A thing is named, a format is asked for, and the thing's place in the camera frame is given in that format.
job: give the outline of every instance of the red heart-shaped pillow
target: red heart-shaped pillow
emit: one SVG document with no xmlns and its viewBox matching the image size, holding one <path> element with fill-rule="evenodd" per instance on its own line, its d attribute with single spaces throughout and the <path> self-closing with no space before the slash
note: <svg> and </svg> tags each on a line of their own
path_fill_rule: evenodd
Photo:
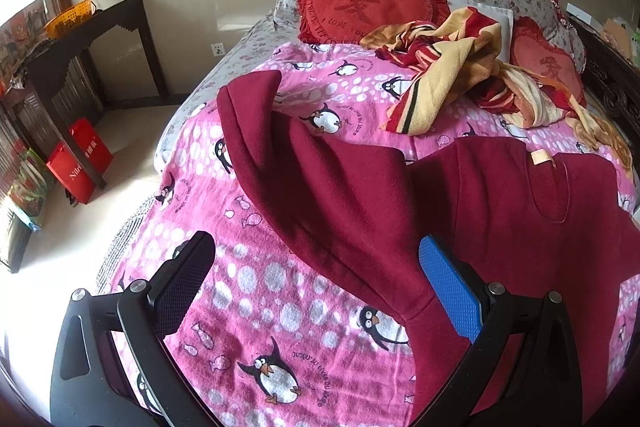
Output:
<svg viewBox="0 0 640 427">
<path fill-rule="evenodd" d="M 584 88 L 574 60 L 563 49 L 549 44 L 540 26 L 529 17 L 519 17 L 513 24 L 511 64 L 562 82 L 582 103 Z"/>
<path fill-rule="evenodd" d="M 447 0 L 298 0 L 300 40 L 309 44 L 357 44 L 379 26 L 449 16 Z"/>
</svg>

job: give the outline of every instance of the dark wooden table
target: dark wooden table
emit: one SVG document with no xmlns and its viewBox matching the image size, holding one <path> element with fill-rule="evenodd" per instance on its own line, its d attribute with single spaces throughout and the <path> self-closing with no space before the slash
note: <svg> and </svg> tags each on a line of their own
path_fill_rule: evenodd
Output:
<svg viewBox="0 0 640 427">
<path fill-rule="evenodd" d="M 21 104 L 24 104 L 27 96 L 33 94 L 42 106 L 47 121 L 55 129 L 60 141 L 73 154 L 82 169 L 98 188 L 104 188 L 106 182 L 69 134 L 65 122 L 53 104 L 53 97 L 65 85 L 66 70 L 70 60 L 87 49 L 95 39 L 114 26 L 120 26 L 130 32 L 139 31 L 146 61 L 149 64 L 151 75 L 158 89 L 159 99 L 161 101 L 168 99 L 169 92 L 164 80 L 164 74 L 162 74 L 158 53 L 151 36 L 145 5 L 142 0 L 124 0 L 106 10 L 99 11 L 61 39 L 52 42 L 44 53 L 33 58 L 26 65 L 25 88 L 9 89 L 2 97 L 2 105 L 6 108 L 9 117 L 20 130 L 24 139 L 41 157 L 46 158 L 42 155 L 42 151 L 38 150 L 39 147 L 33 137 L 20 121 L 19 111 L 15 110 L 21 107 Z"/>
</svg>

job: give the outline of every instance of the penguin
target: penguin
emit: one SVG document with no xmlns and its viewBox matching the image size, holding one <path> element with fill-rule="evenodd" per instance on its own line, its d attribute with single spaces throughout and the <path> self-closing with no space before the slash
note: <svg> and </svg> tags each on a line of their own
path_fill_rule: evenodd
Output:
<svg viewBox="0 0 640 427">
<path fill-rule="evenodd" d="M 164 210 L 166 207 L 168 207 L 174 199 L 175 179 L 174 175 L 170 172 L 169 177 L 171 178 L 171 182 L 168 185 L 162 187 L 162 190 L 160 190 L 160 194 L 156 196 L 156 200 L 161 203 L 160 210 Z"/>
<path fill-rule="evenodd" d="M 506 120 L 500 120 L 500 125 L 504 127 L 504 129 L 514 138 L 529 138 L 520 127 L 513 123 L 509 123 Z"/>
<path fill-rule="evenodd" d="M 408 344 L 409 337 L 406 330 L 389 315 L 378 311 L 371 306 L 364 306 L 360 310 L 360 325 L 362 329 L 371 335 L 371 338 L 386 351 L 389 344 Z"/>
<path fill-rule="evenodd" d="M 350 76 L 351 74 L 356 74 L 358 71 L 358 67 L 355 64 L 350 64 L 347 60 L 343 59 L 344 64 L 341 65 L 337 70 L 333 73 L 329 73 L 329 76 L 332 74 L 337 74 L 338 76 Z"/>
<path fill-rule="evenodd" d="M 308 71 L 313 68 L 313 62 L 292 62 L 293 69 L 298 71 Z"/>
<path fill-rule="evenodd" d="M 331 49 L 330 44 L 310 44 L 309 47 L 316 53 L 326 53 Z"/>
<path fill-rule="evenodd" d="M 120 277 L 120 280 L 118 281 L 118 284 L 116 285 L 116 292 L 124 292 L 124 288 L 126 288 L 127 285 L 124 283 L 124 273 L 122 274 L 122 277 Z"/>
<path fill-rule="evenodd" d="M 342 127 L 340 117 L 335 111 L 329 109 L 326 103 L 322 105 L 322 109 L 313 111 L 309 117 L 302 118 L 300 116 L 299 118 L 300 120 L 308 121 L 312 126 L 314 126 L 316 132 L 335 134 Z"/>
<path fill-rule="evenodd" d="M 576 142 L 575 143 L 575 148 L 580 151 L 582 154 L 588 154 L 590 153 L 590 150 L 588 149 L 588 147 L 580 142 Z"/>
<path fill-rule="evenodd" d="M 234 168 L 234 166 L 231 165 L 231 158 L 229 158 L 229 153 L 226 150 L 224 137 L 220 138 L 216 142 L 215 152 L 216 152 L 216 157 L 218 158 L 218 160 L 220 160 L 220 163 L 222 163 L 222 166 L 225 168 L 226 173 L 231 174 L 231 171 L 229 169 Z"/>
<path fill-rule="evenodd" d="M 620 333 L 618 333 L 618 340 L 622 343 L 625 342 L 625 331 L 626 331 L 626 315 L 622 315 L 624 321 L 622 322 L 622 326 L 620 326 Z"/>
<path fill-rule="evenodd" d="M 293 403 L 302 394 L 302 389 L 289 365 L 282 360 L 278 344 L 273 337 L 271 342 L 273 351 L 270 355 L 261 355 L 254 360 L 253 365 L 238 362 L 238 367 L 255 378 L 255 383 L 267 395 L 267 403 Z"/>
<path fill-rule="evenodd" d="M 400 76 L 394 76 L 391 80 L 382 83 L 382 89 L 396 100 L 400 100 L 404 92 L 411 87 L 411 83 L 411 80 L 404 80 Z"/>
<path fill-rule="evenodd" d="M 471 124 L 466 122 L 466 124 L 469 126 L 469 130 L 467 132 L 462 133 L 462 136 L 478 136 L 476 134 L 476 130 L 471 127 Z"/>
<path fill-rule="evenodd" d="M 189 242 L 189 239 L 187 239 L 186 241 L 183 241 L 180 245 L 175 247 L 175 250 L 174 250 L 174 253 L 171 256 L 171 259 L 175 259 L 176 257 L 178 257 L 178 254 L 182 251 L 182 248 L 187 246 L 188 242 Z"/>
<path fill-rule="evenodd" d="M 149 388 L 146 386 L 145 379 L 142 378 L 142 373 L 138 373 L 138 390 L 142 395 L 142 400 L 145 401 L 146 408 L 152 412 L 162 414 L 158 404 L 156 403 L 156 399 L 152 396 L 151 391 L 149 391 Z"/>
</svg>

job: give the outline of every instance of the bed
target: bed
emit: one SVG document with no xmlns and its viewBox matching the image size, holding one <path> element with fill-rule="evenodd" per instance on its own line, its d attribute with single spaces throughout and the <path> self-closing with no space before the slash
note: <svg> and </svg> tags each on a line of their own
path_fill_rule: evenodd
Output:
<svg viewBox="0 0 640 427">
<path fill-rule="evenodd" d="M 575 29 L 562 23 L 551 0 L 474 1 L 531 17 L 546 40 L 564 49 L 577 71 L 584 70 L 582 42 Z M 366 134 L 360 124 L 368 114 L 367 109 L 354 107 L 356 102 L 370 104 L 363 107 L 378 107 L 383 95 L 388 95 L 383 83 L 390 78 L 411 77 L 392 64 L 369 68 L 373 54 L 358 46 L 303 44 L 297 40 L 298 23 L 296 0 L 277 0 L 275 9 L 211 71 L 172 118 L 156 152 L 156 169 L 164 172 L 158 201 L 106 291 L 123 289 L 133 279 L 149 277 L 195 230 L 219 227 L 216 265 L 180 330 L 165 343 L 197 393 L 222 422 L 228 426 L 315 427 L 356 425 L 354 422 L 364 419 L 367 425 L 405 425 L 414 402 L 415 369 L 404 328 L 289 254 L 239 188 L 225 156 L 224 142 L 221 144 L 215 95 L 233 78 L 255 68 L 282 71 L 286 79 L 276 103 L 315 128 L 319 124 L 314 114 L 308 113 L 310 102 L 334 100 L 342 104 L 347 117 L 332 121 L 330 115 L 330 120 L 322 124 L 322 132 L 337 133 L 340 122 L 346 121 L 353 133 L 344 133 L 344 139 L 354 142 Z M 343 60 L 362 65 L 362 78 L 335 82 L 332 75 L 337 74 L 335 68 Z M 513 136 L 525 142 L 529 150 L 542 145 L 551 153 L 582 152 L 564 122 L 518 132 L 465 99 L 447 107 L 424 139 L 409 143 L 402 141 L 405 137 L 393 136 L 376 144 L 398 148 L 412 162 L 469 134 Z M 610 150 L 603 147 L 598 154 L 616 166 L 619 204 L 633 211 L 633 183 L 625 178 Z M 172 172 L 190 172 L 193 178 L 174 178 L 166 172 L 167 167 Z M 215 208 L 206 201 L 207 191 L 216 194 Z M 218 201 L 221 191 L 224 196 Z M 177 216 L 185 207 L 189 210 L 186 221 Z M 175 213 L 168 208 L 175 208 Z M 630 335 L 622 334 L 622 343 L 617 339 L 621 328 L 631 328 L 635 321 L 634 303 L 639 293 L 640 277 L 628 280 L 620 289 L 618 329 L 609 332 L 609 389 L 623 371 Z M 373 317 L 386 336 L 370 332 L 367 325 Z M 141 403 L 153 409 L 152 397 L 146 393 L 121 336 L 116 336 L 116 345 L 130 381 L 140 391 Z M 298 380 L 303 382 L 300 388 L 288 390 L 289 402 L 285 404 L 265 403 L 250 376 L 254 359 L 274 354 L 295 367 Z M 375 374 L 367 371 L 372 363 L 377 364 Z M 300 396 L 312 400 L 298 400 Z M 287 408 L 293 402 L 296 408 Z M 368 412 L 364 417 L 363 409 Z"/>
</svg>

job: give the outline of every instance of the sunlight on floor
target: sunlight on floor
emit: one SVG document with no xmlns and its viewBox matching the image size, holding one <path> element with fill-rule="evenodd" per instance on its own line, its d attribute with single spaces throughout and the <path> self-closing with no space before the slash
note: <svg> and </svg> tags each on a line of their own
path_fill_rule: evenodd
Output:
<svg viewBox="0 0 640 427">
<path fill-rule="evenodd" d="M 44 229 L 34 233 L 17 274 L 0 271 L 0 333 L 6 330 L 16 383 L 30 405 L 49 418 L 51 367 L 71 292 L 95 291 L 111 240 L 129 216 L 156 192 L 153 156 L 176 107 L 108 112 L 98 134 L 114 153 L 88 205 L 69 206 L 57 185 L 47 200 Z"/>
</svg>

